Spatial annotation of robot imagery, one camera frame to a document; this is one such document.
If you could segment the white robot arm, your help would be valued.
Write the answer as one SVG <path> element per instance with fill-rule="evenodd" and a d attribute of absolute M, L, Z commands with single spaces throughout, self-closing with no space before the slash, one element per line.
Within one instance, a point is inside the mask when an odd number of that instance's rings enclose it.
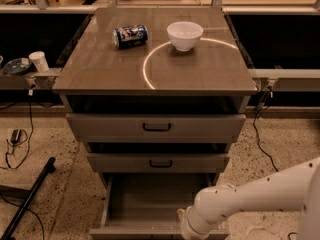
<path fill-rule="evenodd" d="M 299 211 L 297 240 L 320 240 L 320 158 L 237 187 L 214 186 L 178 211 L 185 240 L 207 240 L 210 231 L 240 212 Z"/>

